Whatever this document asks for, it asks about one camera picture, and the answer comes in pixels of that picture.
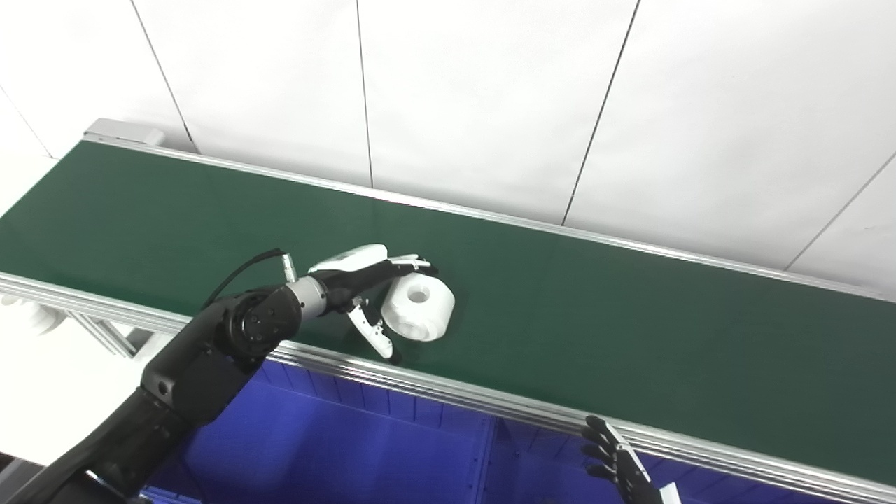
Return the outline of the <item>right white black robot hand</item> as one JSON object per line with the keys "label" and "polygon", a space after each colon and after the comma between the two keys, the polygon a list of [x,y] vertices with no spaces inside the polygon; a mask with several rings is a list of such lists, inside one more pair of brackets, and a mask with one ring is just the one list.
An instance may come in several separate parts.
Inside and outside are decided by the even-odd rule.
{"label": "right white black robot hand", "polygon": [[641,463],[636,450],[605,419],[588,415],[580,436],[580,448],[589,459],[589,476],[611,482],[624,503],[681,503],[675,482],[658,487]]}

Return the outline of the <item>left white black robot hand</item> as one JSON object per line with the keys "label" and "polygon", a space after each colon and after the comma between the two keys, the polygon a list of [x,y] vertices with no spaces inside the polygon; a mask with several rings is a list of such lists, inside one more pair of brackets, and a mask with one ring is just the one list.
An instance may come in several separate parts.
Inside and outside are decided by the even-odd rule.
{"label": "left white black robot hand", "polygon": [[365,341],[385,361],[397,365],[401,362],[401,354],[384,334],[383,319],[369,320],[368,300],[363,293],[413,272],[429,277],[439,274],[432,262],[417,254],[390,256],[384,244],[368,244],[318,262],[309,268],[308,277],[323,288],[324,313],[347,315]]}

